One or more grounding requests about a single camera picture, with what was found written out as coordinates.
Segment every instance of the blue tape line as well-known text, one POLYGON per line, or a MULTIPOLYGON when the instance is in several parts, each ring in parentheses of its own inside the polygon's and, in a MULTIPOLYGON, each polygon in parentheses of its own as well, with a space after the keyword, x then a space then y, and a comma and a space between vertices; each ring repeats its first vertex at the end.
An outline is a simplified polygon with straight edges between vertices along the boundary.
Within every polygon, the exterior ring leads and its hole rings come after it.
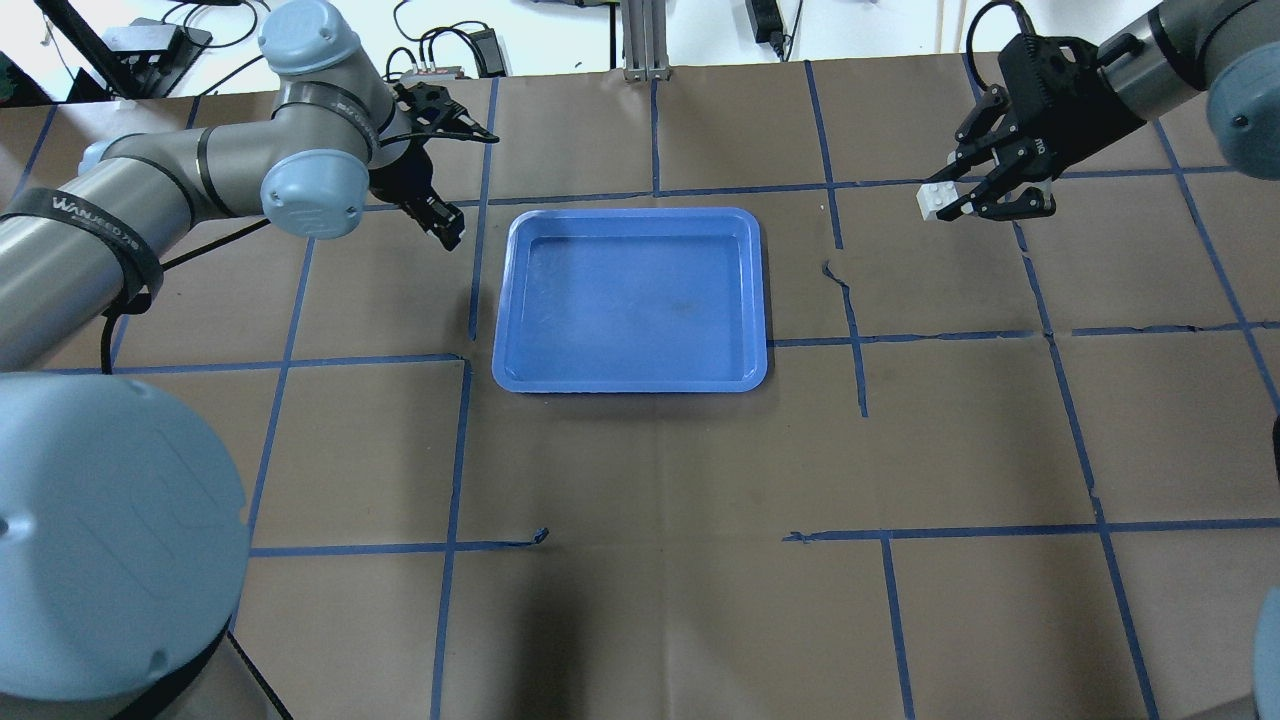
POLYGON ((840 205, 836 204, 835 177, 831 170, 831 146, 827 145, 827 127, 822 120, 822 101, 818 99, 818 82, 813 77, 813 63, 804 61, 805 79, 809 82, 809 100, 813 104, 813 120, 818 129, 818 147, 822 150, 822 174, 826 178, 827 208, 831 209, 831 234, 836 240, 836 250, 845 249, 845 237, 840 228, 840 205))
POLYGON ((1166 533, 1187 530, 1260 530, 1280 528, 1280 518, 1228 518, 1221 520, 1155 520, 1112 523, 1112 533, 1166 533))
POLYGON ((200 96, 191 99, 191 111, 187 113, 187 129, 196 127, 196 115, 200 114, 200 96))
POLYGON ((1062 179, 1089 179, 1089 178, 1143 178, 1152 176, 1171 176, 1169 168, 1149 168, 1142 170, 1070 170, 1062 173, 1062 179))
POLYGON ((461 355, 384 355, 376 357, 320 357, 316 360, 291 360, 291 368, 333 368, 340 365, 401 365, 406 363, 454 363, 461 355))
POLYGON ((593 195, 544 195, 539 197, 495 197, 485 200, 488 205, 554 205, 559 202, 595 202, 600 200, 628 200, 632 197, 649 197, 648 191, 635 192, 596 192, 593 195))
POLYGON ((1203 168, 1183 168, 1183 174, 1187 176, 1203 176, 1210 173, 1234 173, 1235 168, 1231 165, 1208 165, 1203 168))
MULTIPOLYGON (((489 129, 498 117, 498 79, 489 86, 489 129)), ((489 177, 493 168, 493 143, 484 146, 484 167, 480 170, 480 211, 476 213, 476 247, 471 260, 471 300, 467 306, 467 338, 475 342, 480 324, 480 277, 484 270, 484 236, 489 222, 489 177)))
POLYGON ((906 637, 902 633, 902 607, 897 601, 897 573, 893 571, 893 548, 888 536, 881 534, 881 559, 884 561, 884 591, 888 596, 888 621, 893 629, 893 653, 897 656, 897 682, 902 689, 902 714, 915 720, 915 701, 911 698, 911 671, 906 664, 906 637))
POLYGON ((1210 261, 1213 264, 1213 272, 1217 273, 1217 281, 1222 286, 1222 292, 1226 293, 1226 300, 1231 305, 1231 311, 1235 313, 1235 319, 1239 323, 1240 332, 1244 333, 1244 342, 1249 346, 1249 352, 1253 354, 1253 363, 1258 368, 1258 373, 1262 375, 1262 384, 1267 388, 1267 395, 1271 396, 1271 405, 1280 413, 1280 392, 1276 392, 1276 384, 1271 379, 1271 370, 1267 369, 1267 361, 1262 357, 1262 351, 1258 348, 1258 341, 1253 337, 1253 331, 1249 328, 1249 319, 1244 315, 1244 306, 1240 305, 1240 300, 1235 296, 1235 290, 1231 287, 1231 281, 1226 277, 1226 268, 1222 265, 1222 260, 1217 256, 1217 250, 1213 249, 1213 240, 1208 234, 1208 228, 1204 225, 1204 219, 1201 217, 1199 208, 1196 205, 1196 199, 1192 196, 1190 184, 1187 183, 1187 176, 1183 173, 1181 165, 1178 164, 1178 155, 1174 152, 1174 146, 1169 141, 1169 135, 1165 133, 1165 127, 1160 124, 1160 120, 1152 123, 1156 127, 1156 135, 1160 136, 1160 143, 1165 147, 1165 154, 1169 155, 1169 163, 1174 168, 1174 177, 1178 178, 1178 187, 1183 192, 1183 200, 1187 202, 1187 209, 1192 214, 1192 220, 1196 223, 1196 232, 1199 233, 1201 242, 1204 245, 1204 252, 1208 254, 1210 261))
POLYGON ((1147 325, 1144 328, 1076 328, 1071 331, 1071 337, 1106 337, 1124 334, 1164 334, 1164 333, 1216 333, 1224 331, 1238 331, 1240 325, 1228 323, 1225 325, 1147 325))
POLYGON ((852 345, 849 337, 799 337, 791 340, 771 340, 769 347, 820 347, 827 345, 852 345))
POLYGON ((1226 518, 1211 520, 1142 520, 1130 523, 1074 523, 1061 525, 993 525, 961 528, 897 528, 881 530, 822 530, 817 533, 792 532, 782 542, 810 544, 815 542, 861 542, 878 541, 882 536, 891 539, 946 539, 946 538, 998 538, 998 537, 1044 537, 1044 536, 1087 536, 1102 530, 1110 533, 1176 533, 1202 530, 1261 530, 1280 529, 1280 518, 1226 518))
POLYGON ((1124 589, 1124 580, 1120 577, 1120 565, 1116 562, 1115 548, 1111 544, 1111 533, 1107 530, 1107 516, 1102 509, 1102 501, 1094 491, 1093 464, 1089 460, 1088 448, 1084 445, 1084 432, 1080 429, 1080 418, 1075 411, 1075 400, 1071 396, 1071 386, 1066 379, 1066 369, 1062 365, 1062 354, 1053 337, 1053 324, 1050 320, 1048 307, 1044 304, 1044 292, 1041 290, 1039 278, 1036 275, 1036 265, 1027 251, 1027 236, 1019 223, 1012 223, 1014 237, 1018 247, 1023 251, 1023 266, 1027 269, 1027 281, 1036 295, 1036 306, 1041 320, 1044 324, 1044 340, 1048 341, 1050 357, 1053 360, 1053 374, 1057 375, 1059 392, 1062 396, 1062 406, 1066 410, 1066 419, 1071 427, 1071 439, 1075 443, 1075 454, 1080 461, 1080 471, 1084 474, 1084 486, 1089 493, 1089 502, 1093 505, 1093 516, 1098 525, 1098 537, 1102 541, 1102 555, 1107 561, 1107 571, 1111 575, 1111 589, 1116 596, 1116 607, 1120 611, 1120 623, 1124 626, 1125 639, 1129 643, 1129 655, 1133 659, 1134 673, 1138 675, 1138 688, 1142 692, 1143 705, 1147 707, 1149 720, 1160 720, 1160 711, 1156 708, 1156 696, 1151 689, 1151 679, 1147 676, 1147 662, 1142 656, 1142 647, 1138 643, 1138 630, 1133 623, 1133 612, 1129 609, 1129 597, 1124 589))
POLYGON ((1019 340, 1034 337, 1034 331, 978 331, 968 333, 938 333, 938 334, 873 334, 858 338, 864 345, 877 342, 919 342, 922 340, 1019 340))
POLYGON ((389 544, 333 544, 310 547, 255 547, 250 557, 333 557, 339 555, 404 555, 444 552, 443 542, 410 542, 389 544))
POLYGON ((115 368, 116 375, 179 375, 184 373, 238 373, 244 370, 279 370, 283 363, 212 363, 207 365, 133 365, 115 368))
POLYGON ((40 150, 45 146, 45 138, 49 137, 49 128, 54 124, 54 115, 58 113, 58 105, 50 105, 49 113, 45 115, 45 124, 40 127, 40 135, 36 136, 36 146, 31 149, 31 156, 27 158, 27 164, 22 168, 22 177, 18 178, 18 187, 13 188, 13 200, 18 197, 27 187, 27 181, 31 179, 31 173, 36 168, 36 158, 40 156, 40 150))
POLYGON ((854 382, 858 386, 858 410, 863 418, 867 418, 867 374, 863 369, 863 343, 861 336, 858 333, 858 318, 854 315, 854 301, 850 296, 849 283, 837 278, 831 272, 831 261, 822 264, 822 274, 838 284, 840 292, 845 297, 845 320, 849 323, 849 337, 851 338, 849 345, 854 348, 854 382))
MULTIPOLYGON (((532 547, 541 544, 550 536, 547 528, 539 528, 532 539, 527 541, 472 541, 454 544, 457 552, 484 552, 508 550, 513 547, 532 547)), ((317 544, 293 547, 255 547, 250 557, 330 557, 338 555, 431 555, 449 550, 448 542, 403 542, 380 544, 317 544)))
POLYGON ((744 187, 699 187, 686 190, 663 190, 658 197, 690 197, 705 195, 755 195, 760 192, 804 192, 812 190, 826 190, 827 184, 820 182, 799 184, 755 184, 744 187))
POLYGON ((658 79, 649 81, 649 140, 653 145, 653 196, 662 191, 662 173, 658 159, 658 79))
POLYGON ((449 530, 445 536, 444 573, 440 579, 440 614, 435 623, 435 666, 431 674, 431 720, 440 719, 444 691, 444 650, 449 633, 449 601, 453 596, 453 562, 457 556, 458 512, 462 507, 462 469, 467 450, 467 420, 471 414, 471 361, 462 361, 462 393, 458 401, 458 433, 453 446, 453 495, 449 497, 449 530))

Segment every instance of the black strap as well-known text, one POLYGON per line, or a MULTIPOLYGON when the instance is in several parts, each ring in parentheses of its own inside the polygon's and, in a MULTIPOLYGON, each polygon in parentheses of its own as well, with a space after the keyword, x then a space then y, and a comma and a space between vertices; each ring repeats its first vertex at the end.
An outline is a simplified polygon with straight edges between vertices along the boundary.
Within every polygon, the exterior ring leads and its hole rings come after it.
POLYGON ((124 287, 111 301, 108 314, 138 314, 151 306, 151 299, 164 284, 164 268, 151 246, 123 220, 102 208, 61 190, 33 187, 23 191, 0 220, 13 217, 44 218, 82 229, 102 241, 115 255, 124 273, 124 287))

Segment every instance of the grid square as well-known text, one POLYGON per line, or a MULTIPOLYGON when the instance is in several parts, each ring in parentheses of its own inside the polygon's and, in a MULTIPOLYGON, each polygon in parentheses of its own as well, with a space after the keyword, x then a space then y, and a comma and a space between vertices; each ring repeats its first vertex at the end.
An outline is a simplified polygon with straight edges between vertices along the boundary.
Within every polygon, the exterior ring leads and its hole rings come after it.
MULTIPOLYGON (((476 210, 462 214, 475 237, 476 210)), ((365 213, 316 242, 293 357, 462 354, 474 259, 475 242, 447 252, 399 210, 365 213)))
POLYGON ((253 559, 236 637, 296 717, 431 707, 440 555, 253 559))
POLYGON ((659 475, 650 395, 518 395, 476 366, 458 538, 559 543, 657 536, 659 475))
POLYGON ((36 150, 40 129, 49 108, 5 108, 0 110, 0 208, 9 204, 27 160, 36 150))
POLYGON ((680 68, 658 85, 662 190, 820 183, 801 63, 680 68))
POLYGON ((253 544, 440 542, 461 363, 289 370, 253 544))
MULTIPOLYGON (((201 223, 165 258, 177 258, 250 223, 201 223)), ((279 361, 306 246, 300 237, 266 227, 165 273, 155 307, 129 319, 119 363, 279 361)))
POLYGON ((1044 341, 863 347, 882 528, 1093 523, 1044 341))
POLYGON ((236 461, 244 488, 242 520, 248 519, 253 486, 257 484, 278 377, 275 370, 132 375, 187 404, 218 433, 236 461))
POLYGON ((494 124, 490 197, 653 188, 649 85, 621 70, 503 78, 494 124))
POLYGON ((1280 186, 1239 173, 1187 176, 1231 290, 1253 320, 1280 320, 1280 186))
POLYGON ((664 555, 671 720, 902 716, 876 543, 664 555))
POLYGON ((1220 168, 1228 164, 1213 131, 1208 128, 1207 111, 1208 95, 1201 94, 1160 118, 1178 164, 1184 168, 1220 168))
POLYGON ((462 552, 444 720, 663 717, 660 551, 462 552))
POLYGON ((1156 705, 1188 717, 1249 694, 1280 530, 1112 536, 1156 705))
POLYGON ((1057 332, 1234 322, 1174 177, 1068 179, 1023 224, 1057 332))
POLYGON ((84 149, 99 140, 186 128, 191 102, 189 97, 166 97, 59 105, 27 186, 58 187, 74 178, 84 149))
POLYGON ((1009 225, 925 223, 915 186, 841 190, 845 251, 832 272, 849 283, 864 336, 1041 327, 1009 225))
POLYGON ((836 182, 932 176, 974 105, 960 55, 828 60, 813 76, 836 182))
POLYGON ((760 223, 771 338, 849 337, 840 286, 822 274, 836 255, 824 191, 659 197, 659 208, 741 208, 760 223))
POLYGON ((776 348, 756 389, 662 397, 657 416, 645 451, 659 465, 669 538, 878 527, 874 446, 847 346, 776 348))
POLYGON ((1097 536, 893 541, 920 717, 1144 717, 1097 536))
POLYGON ((1240 333, 1059 343, 1107 520, 1280 515, 1275 410, 1240 333))

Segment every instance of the white wall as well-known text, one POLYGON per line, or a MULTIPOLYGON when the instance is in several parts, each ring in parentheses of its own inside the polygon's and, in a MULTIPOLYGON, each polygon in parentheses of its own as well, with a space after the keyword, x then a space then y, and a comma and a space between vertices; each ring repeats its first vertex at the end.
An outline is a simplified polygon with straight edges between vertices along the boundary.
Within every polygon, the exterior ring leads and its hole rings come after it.
MULTIPOLYGON (((332 0, 360 33, 380 67, 397 45, 407 45, 392 26, 392 0, 332 0)), ((780 0, 790 29, 797 0, 780 0)), ((51 45, 42 45, 45 27, 31 0, 0 0, 5 10, 0 47, 49 87, 65 95, 70 81, 51 45)), ((1100 42, 1144 13, 1156 0, 1024 0, 1043 35, 1078 35, 1100 42)), ((767 46, 751 42, 745 0, 667 0, 668 51, 673 65, 745 64, 777 61, 767 46)), ((955 53, 963 29, 982 0, 805 0, 792 59, 865 58, 955 53)), ((173 8, 166 0, 76 0, 86 20, 101 32, 128 24, 136 17, 159 19, 173 8)), ((183 12, 175 13, 180 18, 183 12)), ((415 0, 401 10, 411 33, 465 19, 481 19, 498 31, 513 74, 556 74, 603 70, 609 65, 609 12, 530 0, 415 0)), ((244 32, 250 13, 243 8, 202 12, 197 27, 227 41, 244 32)), ((997 50, 1016 26, 1006 9, 992 10, 977 35, 979 50, 997 50)), ((72 67, 84 64, 70 44, 60 38, 72 67)), ((618 42, 621 45, 621 33, 618 42)), ((246 41, 225 50, 209 50, 178 86, 195 94, 256 55, 246 41)), ((436 44, 444 64, 471 67, 470 54, 453 38, 436 44)), ((275 77, 264 63, 223 86, 224 91, 270 90, 275 77)))

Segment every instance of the black cable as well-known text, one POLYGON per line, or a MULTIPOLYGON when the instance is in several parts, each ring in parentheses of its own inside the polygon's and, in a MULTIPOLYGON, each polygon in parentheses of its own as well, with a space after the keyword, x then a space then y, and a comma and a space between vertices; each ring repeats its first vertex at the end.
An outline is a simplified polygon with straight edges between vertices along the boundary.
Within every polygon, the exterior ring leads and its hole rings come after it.
POLYGON ((209 8, 209 5, 196 5, 187 13, 187 17, 182 19, 182 33, 187 36, 187 40, 191 41, 192 45, 195 45, 196 47, 201 47, 204 50, 221 50, 224 47, 239 45, 241 42, 244 42, 253 35, 253 32, 257 29, 257 20, 259 20, 257 8, 255 8, 253 4, 250 3, 250 0, 239 0, 239 6, 248 8, 248 10, 253 13, 253 23, 250 26, 248 31, 244 32, 244 35, 237 37, 236 40, 232 40, 230 42, 206 44, 206 42, 198 42, 196 41, 196 38, 191 37, 191 19, 196 15, 196 13, 209 8))
POLYGON ((488 137, 483 136, 477 137, 465 132, 436 131, 436 132, 406 132, 403 135, 393 135, 390 137, 378 141, 378 145, 379 147, 387 147, 388 145, 392 145, 394 142, 404 142, 406 140, 419 140, 419 138, 431 140, 436 137, 442 140, 475 140, 477 142, 484 142, 484 143, 498 142, 497 137, 493 137, 490 140, 488 137))
POLYGON ((58 44, 58 35, 54 33, 52 23, 49 19, 49 15, 45 15, 45 32, 49 33, 49 40, 54 44, 54 53, 58 53, 58 59, 63 63, 63 69, 67 70, 67 77, 72 78, 72 90, 76 90, 76 73, 73 73, 70 65, 67 64, 67 58, 63 58, 63 46, 58 44))
POLYGON ((220 237, 220 238, 218 238, 218 240, 215 240, 215 241, 212 241, 212 242, 210 242, 207 245, 201 245, 200 247, 192 250, 191 252, 184 252, 184 254, 174 258, 173 260, 166 260, 166 261, 161 263, 160 266, 163 269, 165 269, 165 270, 172 270, 172 269, 177 268, 178 265, 182 265, 183 263, 187 263, 189 260, 195 260, 196 258, 200 258, 201 255, 205 255, 207 252, 212 252, 214 250, 218 250, 219 247, 221 247, 224 245, 230 245, 230 243, 236 242, 237 240, 239 240, 239 238, 242 238, 242 237, 244 237, 247 234, 253 234, 253 233, 256 233, 257 231, 265 228, 269 224, 271 224, 271 220, 261 219, 261 220, 259 220, 259 222, 256 222, 253 224, 244 225, 243 228, 241 228, 241 229, 238 229, 238 231, 236 231, 233 233, 224 234, 223 237, 220 237))
MULTIPOLYGON (((202 245, 202 246, 192 250, 191 252, 184 252, 184 254, 174 258, 173 260, 168 260, 165 263, 161 263, 160 266, 163 269, 165 269, 165 270, 172 270, 172 269, 177 268, 178 265, 182 265, 183 263, 195 260, 196 258, 200 258, 201 255, 205 255, 207 252, 212 252, 214 250, 218 250, 219 247, 221 247, 224 245, 230 245, 232 242, 236 242, 237 240, 239 240, 239 238, 242 238, 242 237, 244 237, 247 234, 252 234, 252 233, 255 233, 255 232, 265 228, 269 224, 271 224, 271 220, 262 219, 262 220, 259 220, 259 222, 256 222, 253 224, 244 225, 243 228, 241 228, 241 229, 238 229, 238 231, 236 231, 236 232, 233 232, 230 234, 225 234, 225 236, 223 236, 223 237, 220 237, 220 238, 218 238, 218 240, 215 240, 215 241, 212 241, 212 242, 210 242, 207 245, 202 245)), ((104 375, 110 375, 114 372, 114 368, 111 366, 111 345, 113 345, 113 341, 115 338, 115 325, 119 322, 120 322, 120 313, 109 313, 106 315, 106 324, 102 325, 102 337, 99 341, 97 351, 99 351, 99 365, 100 365, 104 375)))
POLYGON ((417 40, 412 35, 404 32, 404 28, 401 27, 399 24, 399 9, 403 8, 404 5, 408 5, 408 0, 401 0, 399 3, 396 4, 394 8, 392 8, 392 22, 396 23, 396 29, 399 31, 401 36, 403 36, 404 40, 417 40))
POLYGON ((392 82, 392 60, 394 60, 396 55, 399 55, 401 53, 408 55, 408 61, 411 64, 413 64, 413 51, 412 50, 410 50, 408 47, 404 47, 403 45, 399 46, 399 47, 396 47, 394 50, 392 50, 390 55, 387 56, 387 64, 383 65, 383 79, 385 79, 387 82, 392 82))
POLYGON ((965 67, 969 69, 969 77, 973 78, 974 85, 977 85, 983 92, 987 92, 987 88, 991 86, 988 86, 982 79, 982 76, 978 74, 978 64, 974 63, 973 59, 973 36, 974 32, 978 29, 978 20, 980 20, 982 17, 986 15, 988 10, 998 8, 1001 5, 1014 12, 1014 15, 1018 17, 1018 27, 1021 29, 1024 35, 1036 35, 1036 26, 1032 24, 1030 15, 1027 14, 1027 9, 1023 8, 1023 4, 1019 3, 1018 0, 991 0, 989 3, 978 9, 978 13, 974 14, 973 17, 973 22, 969 23, 969 32, 965 35, 964 61, 965 67))
POLYGON ((609 4, 609 69, 618 68, 618 5, 609 4))
POLYGON ((787 55, 782 58, 783 63, 791 61, 791 50, 796 46, 796 35, 800 32, 800 10, 804 10, 804 0, 796 5, 796 17, 791 20, 791 35, 787 36, 787 55))
POLYGON ((210 92, 218 90, 219 87, 223 86, 224 82, 227 82, 227 81, 232 79, 233 77, 241 74, 246 68, 248 68, 250 65, 252 65, 253 63, 256 63, 256 61, 259 61, 261 59, 262 59, 262 56, 259 55, 257 58, 253 58, 252 60, 250 60, 250 61, 244 63, 243 65, 236 68, 234 70, 227 73, 227 76, 223 77, 223 79, 215 82, 214 85, 210 85, 204 91, 197 92, 196 97, 204 97, 204 96, 209 95, 210 92))
POLYGON ((115 338, 115 324, 119 322, 120 314, 111 313, 106 316, 106 324, 102 325, 102 338, 97 345, 97 361, 104 375, 110 375, 114 372, 111 368, 111 341, 115 338))
POLYGON ((424 64, 426 64, 428 61, 435 64, 435 40, 445 33, 456 35, 462 38, 462 42, 465 42, 467 49, 471 50, 471 56, 475 58, 476 74, 483 74, 484 60, 480 58, 480 49, 476 47, 476 44, 474 40, 471 40, 470 35, 462 32, 456 27, 436 27, 424 32, 422 37, 417 38, 417 59, 421 60, 424 64), (422 55, 424 46, 426 46, 426 56, 422 55))

